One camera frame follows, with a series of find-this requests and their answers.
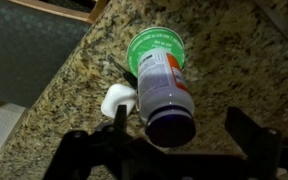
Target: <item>green lid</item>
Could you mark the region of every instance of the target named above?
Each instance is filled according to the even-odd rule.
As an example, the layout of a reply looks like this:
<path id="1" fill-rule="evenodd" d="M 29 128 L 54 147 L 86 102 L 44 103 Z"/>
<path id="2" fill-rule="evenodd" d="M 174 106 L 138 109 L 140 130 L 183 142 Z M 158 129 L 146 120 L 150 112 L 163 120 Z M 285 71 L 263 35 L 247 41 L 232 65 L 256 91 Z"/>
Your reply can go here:
<path id="1" fill-rule="evenodd" d="M 131 72 L 137 77 L 138 61 L 142 54 L 164 48 L 172 53 L 181 68 L 184 66 L 184 44 L 174 31 L 164 27 L 148 28 L 136 35 L 127 49 L 127 61 Z"/>

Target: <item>bottle label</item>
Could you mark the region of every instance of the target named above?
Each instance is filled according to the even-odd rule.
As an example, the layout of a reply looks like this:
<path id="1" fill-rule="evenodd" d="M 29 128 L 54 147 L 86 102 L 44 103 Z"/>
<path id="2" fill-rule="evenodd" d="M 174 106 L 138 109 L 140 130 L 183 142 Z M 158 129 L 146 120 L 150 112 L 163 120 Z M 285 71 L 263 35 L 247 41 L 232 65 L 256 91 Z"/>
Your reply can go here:
<path id="1" fill-rule="evenodd" d="M 139 64 L 138 91 L 141 97 L 155 89 L 170 87 L 167 66 L 162 54 L 151 54 Z"/>
<path id="2" fill-rule="evenodd" d="M 171 71 L 172 71 L 172 75 L 175 81 L 175 85 L 180 88 L 183 89 L 186 92 L 189 92 L 187 89 L 187 84 L 185 81 L 185 78 L 180 70 L 180 67 L 175 59 L 175 57 L 169 53 L 166 53 L 167 56 L 167 60 L 168 63 L 170 64 L 171 67 Z"/>

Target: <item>black handle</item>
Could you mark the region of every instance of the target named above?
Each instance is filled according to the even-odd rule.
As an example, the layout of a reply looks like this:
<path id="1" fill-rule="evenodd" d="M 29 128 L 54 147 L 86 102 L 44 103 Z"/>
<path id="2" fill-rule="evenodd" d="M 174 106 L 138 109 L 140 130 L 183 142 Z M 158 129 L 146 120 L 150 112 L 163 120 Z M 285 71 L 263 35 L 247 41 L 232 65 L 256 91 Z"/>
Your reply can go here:
<path id="1" fill-rule="evenodd" d="M 135 90 L 137 89 L 137 78 L 132 73 L 125 72 L 123 77 Z"/>

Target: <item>granite countertop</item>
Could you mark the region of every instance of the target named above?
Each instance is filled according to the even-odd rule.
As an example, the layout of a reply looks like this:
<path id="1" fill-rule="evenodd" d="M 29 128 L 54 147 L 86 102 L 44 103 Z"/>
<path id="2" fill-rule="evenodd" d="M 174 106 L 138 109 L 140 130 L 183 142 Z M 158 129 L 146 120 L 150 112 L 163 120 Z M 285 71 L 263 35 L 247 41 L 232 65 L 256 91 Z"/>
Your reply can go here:
<path id="1" fill-rule="evenodd" d="M 288 19 L 287 0 L 267 2 Z M 196 105 L 195 139 L 166 151 L 241 154 L 224 130 L 228 106 L 288 135 L 288 121 L 272 118 L 288 100 L 288 43 L 252 1 L 112 0 L 5 144 L 0 179 L 41 179 L 66 132 L 91 133 L 110 120 L 100 111 L 105 93 L 127 83 L 105 57 L 127 68 L 128 44 L 152 26 L 183 38 L 184 76 Z M 144 136 L 135 111 L 128 123 L 130 134 Z M 102 168 L 93 174 L 110 179 Z"/>

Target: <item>plastic bottle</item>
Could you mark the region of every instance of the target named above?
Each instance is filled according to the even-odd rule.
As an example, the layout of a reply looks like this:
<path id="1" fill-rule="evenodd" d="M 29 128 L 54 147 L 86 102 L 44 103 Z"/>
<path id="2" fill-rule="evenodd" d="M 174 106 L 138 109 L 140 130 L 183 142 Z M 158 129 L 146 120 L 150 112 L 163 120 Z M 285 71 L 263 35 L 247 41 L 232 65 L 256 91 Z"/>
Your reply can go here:
<path id="1" fill-rule="evenodd" d="M 175 57 L 163 48 L 144 53 L 138 62 L 140 117 L 151 142 L 175 147 L 195 135 L 194 102 Z"/>

